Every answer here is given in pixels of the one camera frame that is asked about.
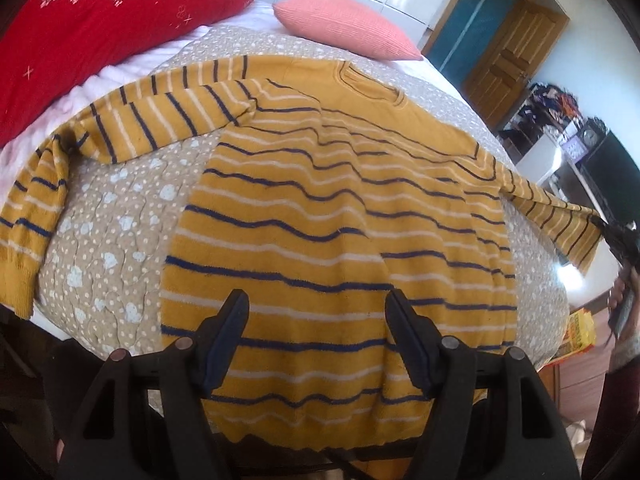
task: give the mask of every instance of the neckline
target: neckline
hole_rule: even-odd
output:
[[[406,95],[398,88],[386,85],[359,71],[351,61],[338,63],[335,70],[335,79],[341,85],[347,86],[359,95],[371,101],[388,103],[393,107],[404,104]]]

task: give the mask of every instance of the yellow striped sweater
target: yellow striped sweater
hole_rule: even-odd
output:
[[[236,57],[97,100],[31,157],[0,216],[0,301],[31,311],[64,207],[68,152],[117,164],[222,128],[162,276],[165,342],[233,288],[251,314],[207,415],[232,440],[293,448],[382,444],[422,432],[430,404],[386,327],[386,291],[468,345],[516,336],[514,266],[499,195],[581,270],[599,233],[465,132],[348,62]]]

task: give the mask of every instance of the quilted beige bedspread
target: quilted beige bedspread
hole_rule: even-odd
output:
[[[238,54],[349,59],[403,89],[442,121],[475,137],[513,168],[471,108],[434,86],[363,57],[311,41],[219,25],[157,71]],[[105,358],[115,348],[156,351],[160,342],[160,274],[191,188],[218,133],[188,139],[116,166],[86,158],[71,164],[69,195],[38,277],[36,306],[55,325]],[[518,279],[518,339],[542,364],[561,340],[568,316],[553,245],[503,201]]]

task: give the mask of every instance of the door panel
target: door panel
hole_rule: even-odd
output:
[[[519,97],[560,37],[568,18],[520,0],[463,84],[463,94],[489,129]]]

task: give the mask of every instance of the white sheet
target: white sheet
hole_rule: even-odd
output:
[[[288,34],[287,30],[275,17],[271,4],[264,2],[254,2],[241,14],[222,23],[261,32]],[[209,31],[210,27],[198,27],[177,40],[169,41],[142,54],[131,56],[118,65],[106,66],[83,84],[74,87],[71,92],[56,100],[23,133],[9,142],[0,152],[0,210],[18,172],[36,148],[60,124],[68,121],[91,102],[108,92],[148,75],[156,66],[175,56],[191,41],[201,38]],[[464,102],[460,93],[427,59],[423,58],[422,61],[387,61],[386,63],[400,72],[405,72],[427,81]],[[63,338],[65,335],[53,326],[37,309],[34,310],[34,316],[31,320],[58,338]]]

